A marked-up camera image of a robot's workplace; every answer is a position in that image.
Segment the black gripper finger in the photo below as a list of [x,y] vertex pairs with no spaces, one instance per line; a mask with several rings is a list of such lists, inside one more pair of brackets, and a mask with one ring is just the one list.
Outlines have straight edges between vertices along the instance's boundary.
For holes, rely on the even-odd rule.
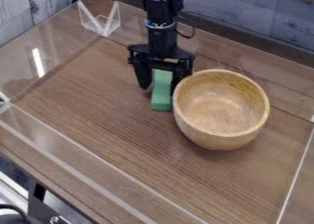
[[173,73],[173,83],[171,83],[171,92],[174,92],[174,89],[177,85],[181,83],[181,81],[189,76],[189,72],[185,68],[179,68]]
[[146,62],[135,62],[134,70],[139,86],[143,90],[146,90],[153,83],[153,70]]

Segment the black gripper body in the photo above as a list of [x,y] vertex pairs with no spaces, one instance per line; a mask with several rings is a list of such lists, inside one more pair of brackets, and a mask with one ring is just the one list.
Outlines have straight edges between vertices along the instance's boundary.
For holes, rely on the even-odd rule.
[[173,48],[166,55],[151,52],[147,44],[129,45],[127,50],[127,61],[138,75],[151,75],[154,69],[173,72],[175,75],[193,73],[195,55],[179,47]]

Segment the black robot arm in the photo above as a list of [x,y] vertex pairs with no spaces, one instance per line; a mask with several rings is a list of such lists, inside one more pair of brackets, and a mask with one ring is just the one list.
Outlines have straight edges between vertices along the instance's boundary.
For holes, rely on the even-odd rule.
[[181,81],[193,74],[195,55],[178,46],[178,37],[191,39],[195,31],[185,35],[178,30],[178,18],[185,0],[142,0],[146,11],[145,26],[149,42],[127,46],[129,63],[134,67],[139,86],[146,90],[154,70],[173,73],[171,92]]

